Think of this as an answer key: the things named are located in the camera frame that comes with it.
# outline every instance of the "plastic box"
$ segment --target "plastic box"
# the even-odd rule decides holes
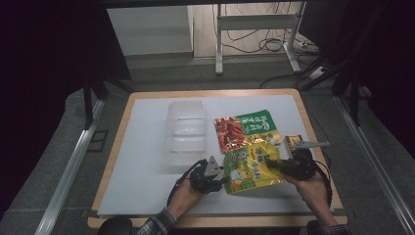
[[[175,101],[168,107],[164,151],[172,165],[193,165],[206,156],[206,112],[201,101]]]

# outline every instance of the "food package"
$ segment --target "food package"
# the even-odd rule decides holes
[[[223,153],[262,141],[273,145],[282,142],[281,135],[267,110],[235,117],[216,118],[214,126]]]
[[[290,158],[294,157],[293,153],[295,151],[295,148],[293,146],[299,141],[302,141],[302,136],[301,135],[287,135],[284,138],[284,143],[287,147]]]
[[[284,175],[269,169],[265,160],[281,158],[279,149],[264,141],[227,152],[223,161],[226,192],[234,194],[284,182]]]

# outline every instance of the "metal rail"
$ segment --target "metal rail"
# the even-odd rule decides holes
[[[76,177],[79,166],[82,163],[83,156],[85,155],[89,141],[91,140],[92,135],[95,131],[98,117],[100,116],[104,105],[105,102],[101,100],[98,100],[95,104],[91,127],[87,130],[82,131],[75,149],[70,156],[67,168],[65,169],[64,174],[59,181],[58,187],[56,188],[55,193],[49,202],[46,212],[43,214],[36,232],[34,233],[35,235],[48,235],[52,232],[56,220],[58,219],[58,215],[61,212],[61,208],[65,202],[65,199],[67,198],[69,189]]]
[[[354,121],[349,115],[348,106],[344,99],[335,96],[335,100],[339,104],[351,133],[357,141],[363,155],[366,158],[366,161],[372,167],[372,170],[384,190],[385,195],[390,201],[394,212],[403,226],[403,229],[407,234],[415,234],[415,220],[410,208],[405,203],[399,191],[394,187],[393,182],[382,166],[382,163],[378,159],[375,151],[372,149],[372,146],[369,144],[369,141],[366,139],[362,129],[354,124]]]

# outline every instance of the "metal frame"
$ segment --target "metal frame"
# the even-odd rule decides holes
[[[82,131],[76,147],[70,156],[67,168],[65,169],[64,174],[59,181],[58,187],[56,188],[55,193],[49,202],[46,212],[43,214],[36,232],[34,233],[35,235],[47,235],[52,232],[61,208],[65,202],[65,199],[67,198],[70,186],[72,185],[73,180],[75,179],[78,172],[79,166],[82,163],[83,156],[85,155],[89,141],[91,140],[92,135],[95,131],[98,117],[100,116],[104,105],[105,102],[101,100],[98,100],[95,104],[93,111],[93,121],[88,129]]]
[[[216,21],[216,74],[223,74],[222,54],[222,30],[247,30],[247,29],[282,29],[290,28],[291,35],[287,43],[284,43],[284,50],[290,61],[294,72],[300,72],[300,66],[293,53],[293,44],[300,25],[302,11],[305,2],[295,14],[284,15],[249,15],[249,16],[222,16],[221,4],[217,4]]]
[[[335,96],[335,101],[338,103],[351,133],[358,143],[364,157],[366,158],[366,161],[372,167],[372,171],[384,190],[386,197],[390,201],[403,229],[407,234],[415,234],[415,218],[411,212],[411,209],[408,207],[396,187],[394,187],[392,180],[385,171],[375,151],[372,149],[369,141],[366,139],[362,129],[355,124],[353,119],[348,114],[349,110],[345,100]]]

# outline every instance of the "person's hand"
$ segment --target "person's hand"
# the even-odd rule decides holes
[[[327,204],[327,189],[320,173],[316,172],[314,176],[307,180],[297,180],[289,175],[286,175],[286,179],[296,185],[297,191],[317,217],[320,226],[326,227],[338,224]]]
[[[171,198],[168,209],[178,218],[198,203],[204,194],[195,191],[190,183],[189,175],[179,184]]]

